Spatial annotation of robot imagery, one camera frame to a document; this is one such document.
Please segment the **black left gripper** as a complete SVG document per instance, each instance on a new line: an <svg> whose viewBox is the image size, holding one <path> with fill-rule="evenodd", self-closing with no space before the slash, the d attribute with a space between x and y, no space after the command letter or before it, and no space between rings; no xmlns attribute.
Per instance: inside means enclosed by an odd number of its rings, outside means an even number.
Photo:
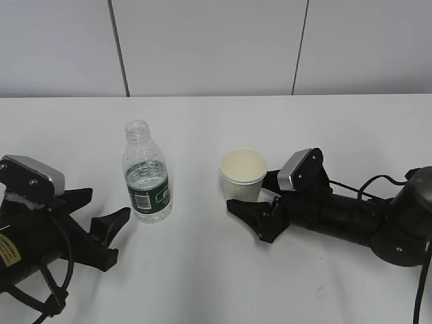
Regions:
<svg viewBox="0 0 432 324"><path fill-rule="evenodd" d="M90 229L86 231L71 214L91 202L92 192L92 188L66 190L46 204L43 211L60 235L60 242L51 246L63 248L62 258L71 257L75 263L106 272L117 264L119 250L110 245L130 220L131 208L92 218Z"/></svg>

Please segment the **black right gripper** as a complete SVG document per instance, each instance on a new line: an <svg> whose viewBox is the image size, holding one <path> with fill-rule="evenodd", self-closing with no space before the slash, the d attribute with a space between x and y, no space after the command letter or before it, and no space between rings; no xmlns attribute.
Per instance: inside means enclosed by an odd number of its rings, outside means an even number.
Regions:
<svg viewBox="0 0 432 324"><path fill-rule="evenodd" d="M278 173L279 170L268 171L263 179L262 188L281 195ZM226 205L228 212L257 233L259 240L271 244L291 225L308 229L316 226L323 205L332 193L332 189L288 192L276 196L272 202L230 199Z"/></svg>

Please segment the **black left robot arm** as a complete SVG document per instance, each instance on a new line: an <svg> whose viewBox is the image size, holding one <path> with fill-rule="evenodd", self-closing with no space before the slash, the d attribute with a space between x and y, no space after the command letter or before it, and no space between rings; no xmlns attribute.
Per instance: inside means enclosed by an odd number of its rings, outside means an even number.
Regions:
<svg viewBox="0 0 432 324"><path fill-rule="evenodd" d="M72 257L74 263L106 272L117 263L114 237L130 219L130 208L93 217L85 231L72 213L92 199L92 189L67 190L36 205L6 192L1 203L1 285L17 284L42 262Z"/></svg>

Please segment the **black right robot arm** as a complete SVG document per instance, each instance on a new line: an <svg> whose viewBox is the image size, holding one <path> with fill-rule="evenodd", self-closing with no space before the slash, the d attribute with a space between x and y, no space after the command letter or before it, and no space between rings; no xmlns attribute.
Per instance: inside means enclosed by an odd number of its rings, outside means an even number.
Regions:
<svg viewBox="0 0 432 324"><path fill-rule="evenodd" d="M282 190L277 173L265 176L272 202L229 199L227 210L260 240L272 243L291 225L370 248L401 267L431 258L431 168L411 169L393 198L352 198L333 193L325 171L304 188Z"/></svg>

